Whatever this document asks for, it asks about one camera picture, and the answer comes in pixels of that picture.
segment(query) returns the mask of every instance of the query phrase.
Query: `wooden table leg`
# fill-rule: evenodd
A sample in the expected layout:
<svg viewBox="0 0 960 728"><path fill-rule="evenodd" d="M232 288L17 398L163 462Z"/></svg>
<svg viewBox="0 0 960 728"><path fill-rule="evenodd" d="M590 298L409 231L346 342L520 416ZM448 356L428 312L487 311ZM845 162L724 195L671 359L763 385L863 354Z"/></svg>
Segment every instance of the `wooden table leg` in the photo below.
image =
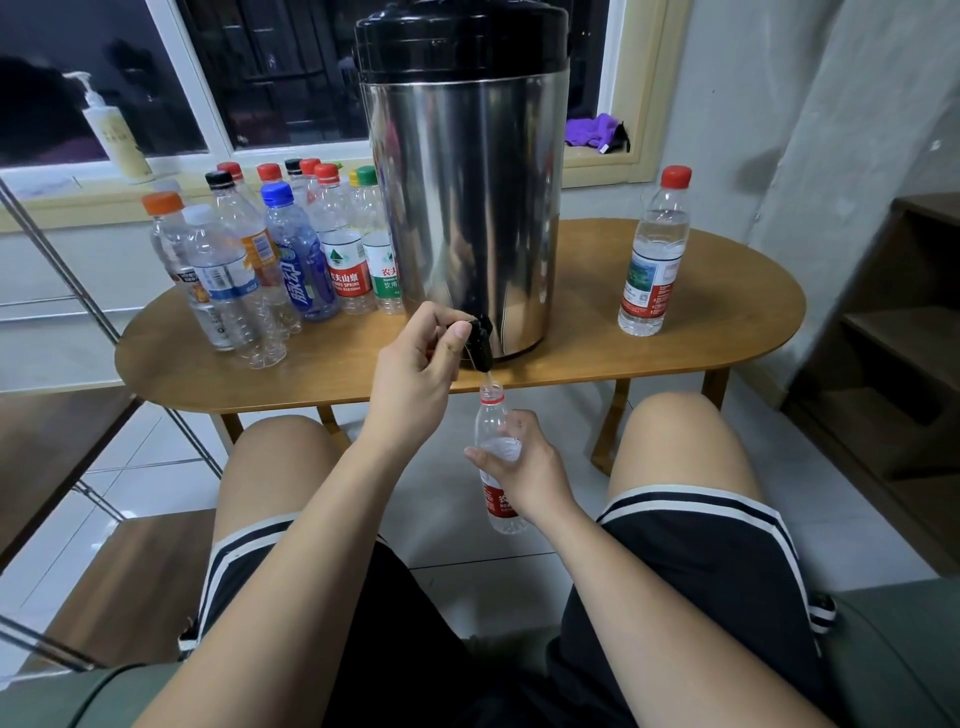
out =
<svg viewBox="0 0 960 728"><path fill-rule="evenodd" d="M340 446L342 452L346 452L350 447L350 439L347 434L337 425L337 418L333 414L333 407L329 404L318 404L317 411L320 413L320 421L326 427L326 431L333 435L333 442Z"/></svg>
<svg viewBox="0 0 960 728"><path fill-rule="evenodd" d="M613 400L610 403L610 409L607 411L607 418L600 427L600 434L597 435L596 444L593 446L593 452L590 454L590 462L593 467L604 475L609 475L613 471L613 446L616 445L616 431L620 427L620 420L623 419L623 411L627 408L627 395L630 394L630 380L618 379L613 388Z"/></svg>
<svg viewBox="0 0 960 728"><path fill-rule="evenodd" d="M233 452L233 443L240 439L243 434L243 425L240 423L240 415L210 415L213 420L213 427L220 435L220 441L227 450L227 455Z"/></svg>
<svg viewBox="0 0 960 728"><path fill-rule="evenodd" d="M700 388L700 394L713 402L717 409L720 409L723 405L723 396L727 393L727 380L729 378L730 367L710 369L704 372L704 386Z"/></svg>

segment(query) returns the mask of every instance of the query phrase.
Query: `green bottle cap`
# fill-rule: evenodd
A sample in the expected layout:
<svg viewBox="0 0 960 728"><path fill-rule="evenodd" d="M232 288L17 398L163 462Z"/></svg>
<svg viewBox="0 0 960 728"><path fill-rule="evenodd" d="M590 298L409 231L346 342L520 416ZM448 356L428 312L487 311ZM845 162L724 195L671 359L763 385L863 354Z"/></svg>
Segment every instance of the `green bottle cap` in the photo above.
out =
<svg viewBox="0 0 960 728"><path fill-rule="evenodd" d="M357 167L357 181L361 187L373 187L376 185L376 167L367 164L363 167Z"/></svg>

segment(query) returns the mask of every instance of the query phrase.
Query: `window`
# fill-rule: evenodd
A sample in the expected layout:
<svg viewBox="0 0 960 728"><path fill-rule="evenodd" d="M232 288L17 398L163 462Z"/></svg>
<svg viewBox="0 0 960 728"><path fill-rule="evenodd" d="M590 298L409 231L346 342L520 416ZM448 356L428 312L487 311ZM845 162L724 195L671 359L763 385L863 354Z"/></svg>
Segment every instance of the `window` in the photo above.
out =
<svg viewBox="0 0 960 728"><path fill-rule="evenodd" d="M570 18L569 118L594 116L608 0L554 0ZM178 0L237 149L367 138L353 26L384 0Z"/></svg>
<svg viewBox="0 0 960 728"><path fill-rule="evenodd" d="M66 71L92 75L144 154L206 149L142 0L28 0L0 7L0 166L107 158Z"/></svg>

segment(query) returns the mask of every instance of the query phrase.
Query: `pump dispenser head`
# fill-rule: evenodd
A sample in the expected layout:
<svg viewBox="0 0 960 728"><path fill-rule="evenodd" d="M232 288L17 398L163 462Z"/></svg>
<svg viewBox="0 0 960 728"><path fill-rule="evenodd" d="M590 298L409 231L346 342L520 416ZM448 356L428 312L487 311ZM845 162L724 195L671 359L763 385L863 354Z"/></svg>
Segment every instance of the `pump dispenser head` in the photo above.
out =
<svg viewBox="0 0 960 728"><path fill-rule="evenodd" d="M93 90L93 86L90 85L90 74L86 71L70 71L69 73L64 73L63 78L70 79L71 81L79 81L84 85L84 100L86 101L86 105L91 109L102 108L107 105L104 97Z"/></svg>

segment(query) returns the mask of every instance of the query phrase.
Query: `white bottle cap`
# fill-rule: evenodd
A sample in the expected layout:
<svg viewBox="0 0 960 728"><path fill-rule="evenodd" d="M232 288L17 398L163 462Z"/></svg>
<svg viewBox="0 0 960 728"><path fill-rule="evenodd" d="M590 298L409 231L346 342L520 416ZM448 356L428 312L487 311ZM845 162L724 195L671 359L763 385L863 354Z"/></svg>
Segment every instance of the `white bottle cap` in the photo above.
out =
<svg viewBox="0 0 960 728"><path fill-rule="evenodd" d="M183 209L183 219L188 225L198 226L212 223L217 218L210 205L191 205Z"/></svg>

